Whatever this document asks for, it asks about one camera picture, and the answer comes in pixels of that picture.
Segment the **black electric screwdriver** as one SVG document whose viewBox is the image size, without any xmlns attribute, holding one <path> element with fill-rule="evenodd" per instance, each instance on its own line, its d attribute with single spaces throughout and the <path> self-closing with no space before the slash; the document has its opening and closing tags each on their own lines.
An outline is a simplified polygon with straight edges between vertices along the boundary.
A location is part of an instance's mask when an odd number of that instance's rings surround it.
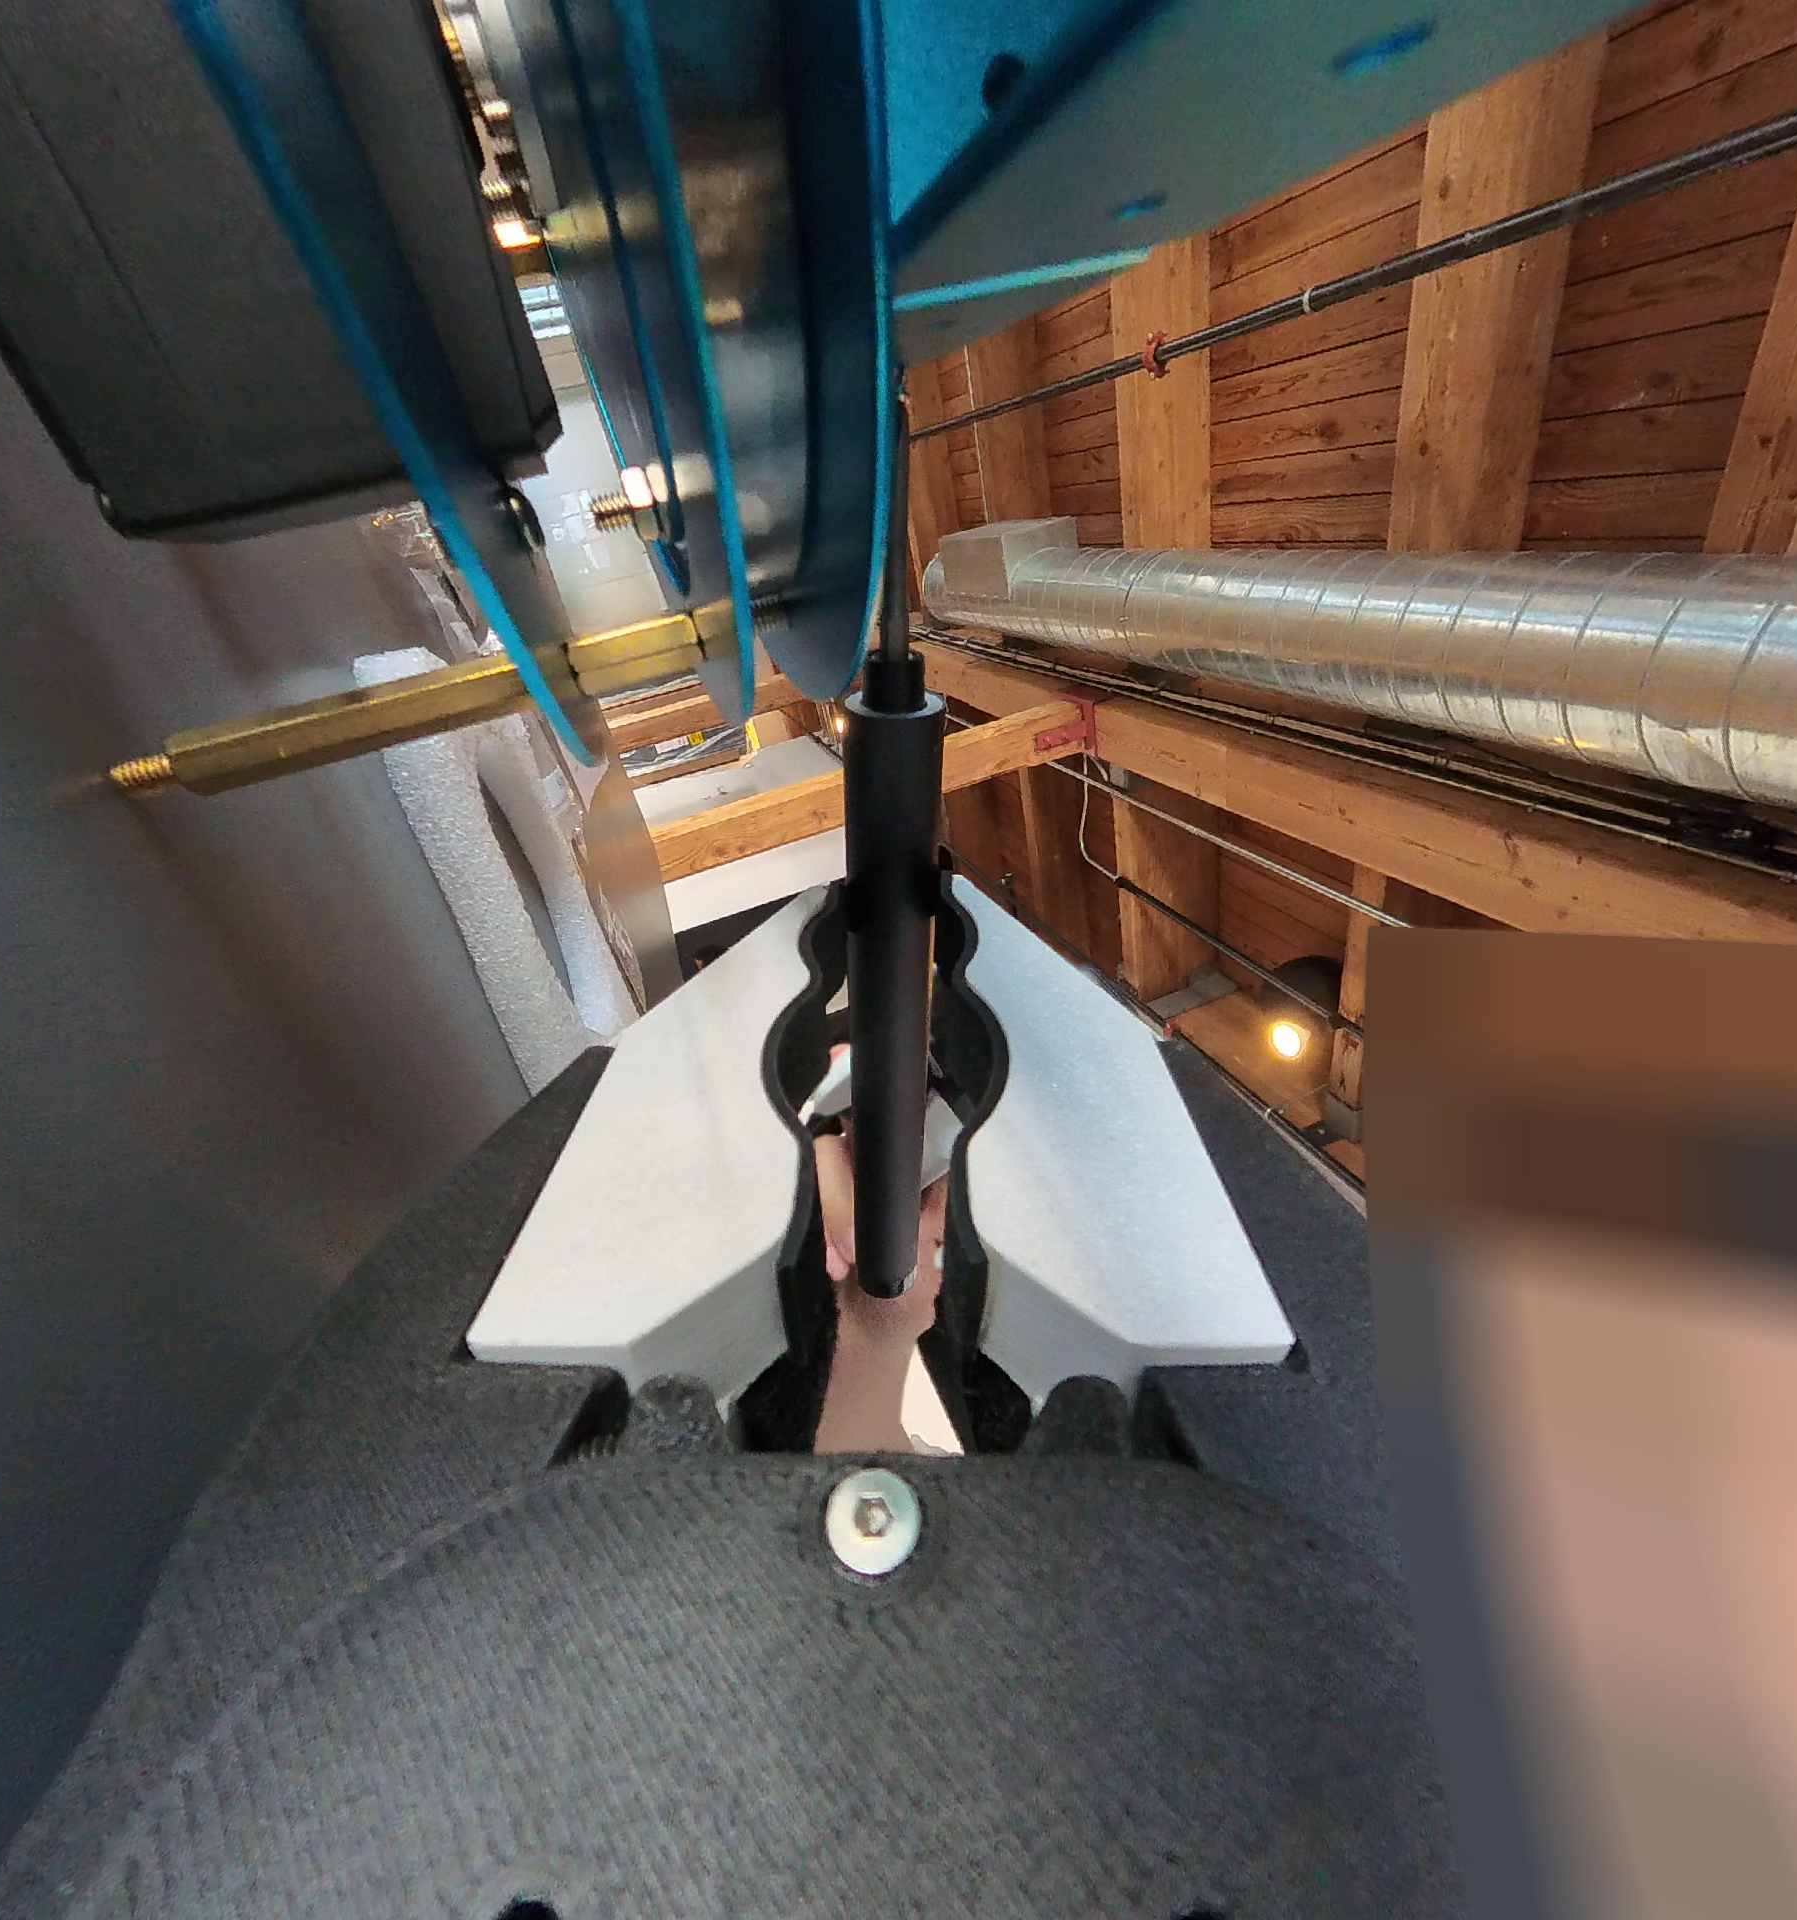
<svg viewBox="0 0 1797 1920">
<path fill-rule="evenodd" d="M 879 635 L 847 702 L 844 754 L 857 1270 L 882 1302 L 911 1289 L 916 1266 L 943 737 L 943 707 L 926 691 L 911 643 L 911 445 L 899 383 L 891 424 Z"/>
</svg>

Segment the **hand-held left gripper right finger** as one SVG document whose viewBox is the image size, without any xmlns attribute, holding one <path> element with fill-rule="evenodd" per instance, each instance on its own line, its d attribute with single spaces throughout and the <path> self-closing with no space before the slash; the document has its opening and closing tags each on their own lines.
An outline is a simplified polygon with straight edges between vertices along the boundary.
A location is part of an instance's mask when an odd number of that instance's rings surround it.
<svg viewBox="0 0 1797 1920">
<path fill-rule="evenodd" d="M 969 1140 L 989 1261 L 981 1350 L 1031 1401 L 1062 1379 L 1133 1395 L 1155 1365 L 1279 1364 L 1295 1332 L 1159 1043 L 964 876 L 969 981 L 1008 1076 Z"/>
</svg>

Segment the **white foam block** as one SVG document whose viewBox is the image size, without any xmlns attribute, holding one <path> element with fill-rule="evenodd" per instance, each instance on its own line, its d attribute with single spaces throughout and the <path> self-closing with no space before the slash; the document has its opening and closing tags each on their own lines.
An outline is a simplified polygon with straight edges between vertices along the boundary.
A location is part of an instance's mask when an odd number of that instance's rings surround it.
<svg viewBox="0 0 1797 1920">
<path fill-rule="evenodd" d="M 589 843 L 601 770 L 520 712 L 382 752 L 531 1092 L 644 1013 L 629 931 Z"/>
</svg>

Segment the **black ceiling rod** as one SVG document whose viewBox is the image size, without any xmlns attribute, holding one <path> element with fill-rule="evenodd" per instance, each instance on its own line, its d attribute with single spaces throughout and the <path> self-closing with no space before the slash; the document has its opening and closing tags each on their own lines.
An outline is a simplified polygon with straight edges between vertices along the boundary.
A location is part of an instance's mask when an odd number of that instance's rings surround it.
<svg viewBox="0 0 1797 1920">
<path fill-rule="evenodd" d="M 1610 176 L 1594 186 L 1542 202 L 1498 220 L 1463 229 L 1460 232 L 1398 253 L 1380 263 L 1357 273 L 1318 283 L 1301 292 L 1287 294 L 1261 308 L 1248 310 L 1238 318 L 1220 319 L 1194 333 L 1179 337 L 1158 337 L 1134 353 L 1121 356 L 1100 368 L 1076 371 L 1068 379 L 1044 384 L 1031 393 L 974 406 L 964 413 L 913 431 L 914 441 L 940 438 L 967 425 L 1000 420 L 1008 413 L 1042 406 L 1046 400 L 1072 397 L 1106 383 L 1137 376 L 1140 371 L 1161 379 L 1169 366 L 1188 359 L 1200 352 L 1228 344 L 1248 334 L 1269 330 L 1297 319 L 1308 319 L 1320 311 L 1341 308 L 1370 294 L 1409 284 L 1421 276 L 1435 274 L 1450 266 L 1506 251 L 1514 246 L 1536 241 L 1550 232 L 1573 229 L 1592 218 L 1615 214 L 1621 208 L 1650 199 L 1679 186 L 1693 184 L 1706 176 L 1773 159 L 1797 150 L 1797 107 L 1741 128 L 1703 141 L 1665 159 L 1635 166 Z"/>
</svg>

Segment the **silver ventilation duct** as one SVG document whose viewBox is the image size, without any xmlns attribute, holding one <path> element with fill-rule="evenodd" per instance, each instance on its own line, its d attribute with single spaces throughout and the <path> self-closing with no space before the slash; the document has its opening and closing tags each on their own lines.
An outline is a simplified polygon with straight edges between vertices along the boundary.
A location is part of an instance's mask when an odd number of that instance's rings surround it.
<svg viewBox="0 0 1797 1920">
<path fill-rule="evenodd" d="M 1797 556 L 946 537 L 936 619 L 1797 811 Z"/>
</svg>

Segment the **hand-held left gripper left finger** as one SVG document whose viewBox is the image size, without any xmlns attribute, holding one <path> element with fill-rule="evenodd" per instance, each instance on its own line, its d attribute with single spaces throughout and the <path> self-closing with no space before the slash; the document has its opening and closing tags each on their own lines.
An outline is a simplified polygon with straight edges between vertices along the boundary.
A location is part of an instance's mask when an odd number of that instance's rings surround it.
<svg viewBox="0 0 1797 1920">
<path fill-rule="evenodd" d="M 703 1381 L 721 1410 L 786 1355 L 778 1267 L 798 1114 L 830 1071 L 838 888 L 748 932 L 610 1054 L 470 1325 L 487 1364 Z"/>
</svg>

